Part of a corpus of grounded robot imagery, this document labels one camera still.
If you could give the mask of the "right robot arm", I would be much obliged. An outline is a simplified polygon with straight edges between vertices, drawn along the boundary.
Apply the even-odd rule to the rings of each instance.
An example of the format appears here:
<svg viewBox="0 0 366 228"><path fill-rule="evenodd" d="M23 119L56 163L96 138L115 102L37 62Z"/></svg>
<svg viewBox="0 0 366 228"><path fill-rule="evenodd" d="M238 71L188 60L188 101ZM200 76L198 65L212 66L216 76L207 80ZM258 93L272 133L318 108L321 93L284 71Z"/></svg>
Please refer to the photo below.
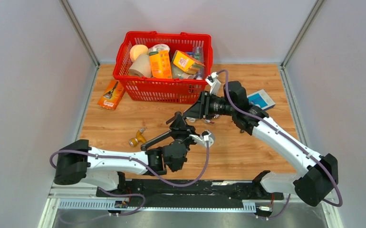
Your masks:
<svg viewBox="0 0 366 228"><path fill-rule="evenodd" d="M338 161L332 154L323 156L289 135L266 111L249 103L240 82L230 81L223 89L223 97L202 91L183 116L195 119L230 116L240 130L265 142L296 170L295 174L261 173L252 186L257 198L264 199L275 192L295 194L314 207L325 201L332 190L338 190Z"/></svg>

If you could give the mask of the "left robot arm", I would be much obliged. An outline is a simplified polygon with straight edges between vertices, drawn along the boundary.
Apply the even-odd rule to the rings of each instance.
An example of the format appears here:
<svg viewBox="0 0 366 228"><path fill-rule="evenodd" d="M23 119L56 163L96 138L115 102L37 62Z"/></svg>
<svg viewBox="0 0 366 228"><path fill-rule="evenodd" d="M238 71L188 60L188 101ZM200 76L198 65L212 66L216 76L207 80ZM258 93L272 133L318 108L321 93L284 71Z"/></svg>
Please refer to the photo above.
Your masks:
<svg viewBox="0 0 366 228"><path fill-rule="evenodd" d="M74 141L50 157L56 170L54 183L73 185L83 182L121 197L127 190L122 173L162 176L168 170L181 170L187 162L190 146L203 144L203 137L180 112L167 124L169 130L144 143L139 152L108 151L90 146L87 139Z"/></svg>

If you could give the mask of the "white plastic pipe fitting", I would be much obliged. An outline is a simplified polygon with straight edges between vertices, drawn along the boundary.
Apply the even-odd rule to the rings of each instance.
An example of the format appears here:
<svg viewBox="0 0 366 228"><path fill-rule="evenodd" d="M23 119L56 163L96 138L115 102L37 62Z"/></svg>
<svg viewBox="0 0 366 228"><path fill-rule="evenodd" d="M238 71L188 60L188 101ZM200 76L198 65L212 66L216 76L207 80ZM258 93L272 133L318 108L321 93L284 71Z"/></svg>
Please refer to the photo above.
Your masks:
<svg viewBox="0 0 366 228"><path fill-rule="evenodd" d="M191 118L191 117L186 117L186 120L189 121L189 122L191 122L191 123L194 123L194 122L197 121L196 118Z"/></svg>

